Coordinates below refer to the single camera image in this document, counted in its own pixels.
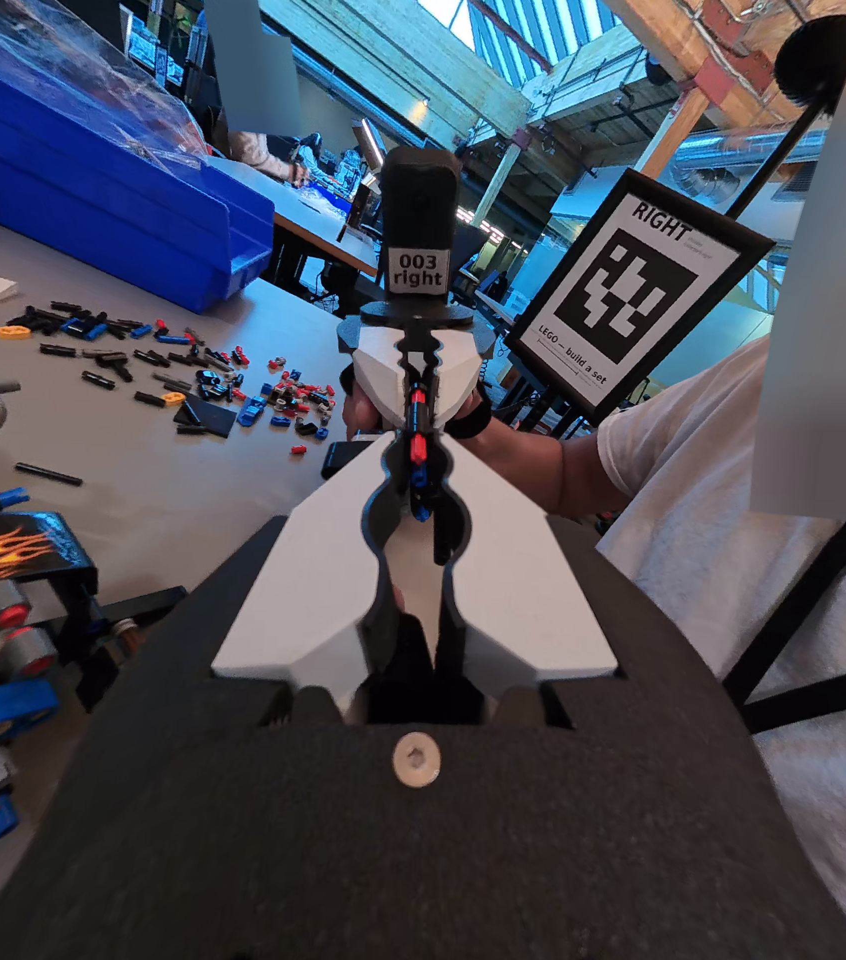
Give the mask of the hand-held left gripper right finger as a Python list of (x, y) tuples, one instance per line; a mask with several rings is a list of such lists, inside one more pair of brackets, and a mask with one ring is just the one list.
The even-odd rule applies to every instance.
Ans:
[(453, 555), (443, 566), (437, 673), (501, 700), (513, 688), (612, 676), (618, 660), (549, 516), (439, 436)]

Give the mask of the stacked blue plastic bins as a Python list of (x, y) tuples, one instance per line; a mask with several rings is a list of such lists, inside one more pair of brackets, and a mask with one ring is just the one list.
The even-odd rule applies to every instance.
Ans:
[(261, 276), (272, 201), (107, 138), (64, 91), (0, 57), (0, 225), (197, 314)]

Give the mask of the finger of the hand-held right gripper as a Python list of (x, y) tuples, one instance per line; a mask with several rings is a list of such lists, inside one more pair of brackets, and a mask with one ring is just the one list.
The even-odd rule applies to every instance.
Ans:
[(437, 348), (429, 382), (432, 431), (441, 431), (476, 389), (482, 357), (473, 333), (434, 333)]
[(362, 327), (353, 353), (355, 379), (383, 421), (405, 426), (407, 373), (401, 344), (405, 331), (392, 327)]

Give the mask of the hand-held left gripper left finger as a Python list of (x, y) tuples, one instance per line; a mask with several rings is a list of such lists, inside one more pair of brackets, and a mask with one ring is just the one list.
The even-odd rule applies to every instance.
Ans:
[(343, 714), (392, 657), (384, 547), (405, 502), (402, 435), (384, 433), (289, 515), (213, 663), (223, 679), (326, 690)]

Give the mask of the dark flat lego panel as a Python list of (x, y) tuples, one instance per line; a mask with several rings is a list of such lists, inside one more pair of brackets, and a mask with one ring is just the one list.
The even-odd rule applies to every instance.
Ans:
[(237, 420), (237, 413), (214, 402), (186, 394), (183, 403), (177, 405), (173, 422), (177, 426), (202, 426), (208, 435), (229, 438)]

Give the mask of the person's right hand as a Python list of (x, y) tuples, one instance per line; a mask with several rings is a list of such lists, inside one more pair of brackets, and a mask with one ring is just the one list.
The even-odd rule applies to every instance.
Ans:
[[(492, 408), (484, 394), (477, 388), (472, 390), (455, 415), (444, 425), (445, 431), (457, 440), (476, 437), (488, 425)], [(371, 401), (368, 394), (357, 382), (347, 394), (343, 408), (343, 421), (347, 439), (352, 440), (359, 432), (380, 430), (382, 414)]]

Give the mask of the black fuzzy ball on pole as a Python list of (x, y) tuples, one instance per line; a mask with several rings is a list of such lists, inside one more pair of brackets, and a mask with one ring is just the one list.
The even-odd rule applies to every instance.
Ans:
[(803, 111), (727, 210), (726, 216), (733, 221), (789, 158), (813, 122), (822, 115), (834, 116), (846, 84), (846, 14), (814, 18), (795, 30), (780, 48), (773, 74), (779, 90)]

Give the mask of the black framed marker sign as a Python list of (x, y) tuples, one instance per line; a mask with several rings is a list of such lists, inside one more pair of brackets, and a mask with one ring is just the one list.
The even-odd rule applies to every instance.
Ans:
[(505, 343), (591, 426), (766, 258), (774, 241), (625, 169)]

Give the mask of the black lego beam with pins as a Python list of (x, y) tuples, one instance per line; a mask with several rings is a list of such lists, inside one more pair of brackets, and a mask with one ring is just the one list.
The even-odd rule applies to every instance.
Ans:
[(443, 567), (453, 555), (453, 522), (443, 489), (447, 461), (435, 439), (429, 388), (419, 377), (408, 388), (405, 439), (410, 510), (418, 522), (432, 521), (433, 560)]

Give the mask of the person's right forearm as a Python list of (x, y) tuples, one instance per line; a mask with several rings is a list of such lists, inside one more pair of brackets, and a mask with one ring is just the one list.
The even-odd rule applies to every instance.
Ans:
[(492, 419), (462, 445), (548, 514), (579, 520), (622, 511), (631, 500), (604, 468), (595, 435), (560, 440)]

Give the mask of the clear plastic bag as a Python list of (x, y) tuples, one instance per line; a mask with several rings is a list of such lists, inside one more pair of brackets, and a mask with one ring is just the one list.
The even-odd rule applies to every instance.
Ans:
[(60, 2), (0, 2), (0, 81), (151, 160), (210, 152), (185, 105)]

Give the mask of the short black lego axle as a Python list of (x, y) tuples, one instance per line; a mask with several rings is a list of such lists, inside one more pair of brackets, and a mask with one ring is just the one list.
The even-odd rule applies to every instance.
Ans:
[(85, 483), (83, 478), (28, 462), (16, 462), (14, 470), (19, 474), (45, 479), (68, 487), (80, 488)]

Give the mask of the background work table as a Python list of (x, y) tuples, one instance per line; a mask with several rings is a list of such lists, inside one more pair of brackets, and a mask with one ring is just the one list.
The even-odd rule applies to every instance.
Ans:
[(274, 283), (277, 265), (287, 244), (290, 261), (298, 257), (334, 260), (375, 277), (379, 257), (372, 239), (350, 230), (328, 213), (304, 203), (300, 191), (273, 180), (266, 174), (224, 157), (211, 155), (208, 165), (268, 198), (274, 207), (274, 249), (267, 279)]

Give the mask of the pile of small colourful lego pieces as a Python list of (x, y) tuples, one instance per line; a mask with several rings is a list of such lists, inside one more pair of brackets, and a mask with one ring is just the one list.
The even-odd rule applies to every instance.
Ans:
[(329, 436), (336, 406), (331, 383), (307, 382), (281, 355), (253, 370), (241, 344), (214, 348), (190, 325), (175, 330), (163, 318), (122, 318), (56, 300), (48, 309), (26, 306), (0, 324), (0, 341), (33, 342), (41, 356), (80, 365), (83, 383), (108, 395), (122, 392), (136, 406), (164, 413), (182, 439), (223, 441), (202, 426), (173, 422), (187, 394), (235, 411), (232, 433), (264, 423), (294, 434), (301, 441), (290, 447), (293, 458), (307, 452), (308, 441), (321, 443)]

